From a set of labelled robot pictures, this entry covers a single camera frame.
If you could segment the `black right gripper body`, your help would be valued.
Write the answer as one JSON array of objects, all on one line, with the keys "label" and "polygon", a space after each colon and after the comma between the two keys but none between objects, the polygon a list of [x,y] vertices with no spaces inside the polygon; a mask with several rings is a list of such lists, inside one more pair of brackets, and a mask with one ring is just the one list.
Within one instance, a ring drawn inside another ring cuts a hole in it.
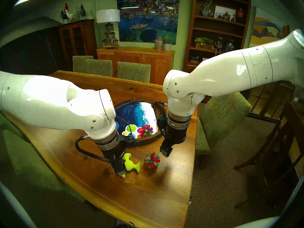
[{"label": "black right gripper body", "polygon": [[165,128],[165,138],[163,145],[165,147],[172,147],[175,144],[181,144],[186,139],[187,128],[185,129],[175,129],[175,128]]}]

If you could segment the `long left gripper finger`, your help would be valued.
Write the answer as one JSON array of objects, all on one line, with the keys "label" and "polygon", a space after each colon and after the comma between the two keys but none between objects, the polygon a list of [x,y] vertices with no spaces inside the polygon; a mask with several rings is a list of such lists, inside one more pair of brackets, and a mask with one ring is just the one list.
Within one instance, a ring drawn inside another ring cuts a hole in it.
[{"label": "long left gripper finger", "polygon": [[122,177],[125,177],[125,175],[127,173],[127,169],[125,167],[125,164],[122,162],[122,159],[114,159],[113,169],[117,175],[122,176]]}]

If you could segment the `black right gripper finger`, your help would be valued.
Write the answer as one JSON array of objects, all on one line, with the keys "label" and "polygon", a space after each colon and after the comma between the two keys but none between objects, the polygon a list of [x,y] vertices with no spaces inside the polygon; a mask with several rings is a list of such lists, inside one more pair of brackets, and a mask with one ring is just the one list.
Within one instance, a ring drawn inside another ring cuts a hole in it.
[{"label": "black right gripper finger", "polygon": [[161,145],[160,146],[160,152],[161,154],[168,158],[172,152],[173,148],[171,146]]}]

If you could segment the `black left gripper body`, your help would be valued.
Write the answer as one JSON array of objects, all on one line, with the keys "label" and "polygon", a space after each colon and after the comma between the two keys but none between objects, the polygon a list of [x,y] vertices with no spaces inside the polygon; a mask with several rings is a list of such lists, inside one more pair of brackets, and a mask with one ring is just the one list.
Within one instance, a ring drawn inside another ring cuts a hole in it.
[{"label": "black left gripper body", "polygon": [[117,158],[123,158],[126,152],[126,141],[121,140],[114,148],[109,150],[102,150],[103,157],[113,163]]}]

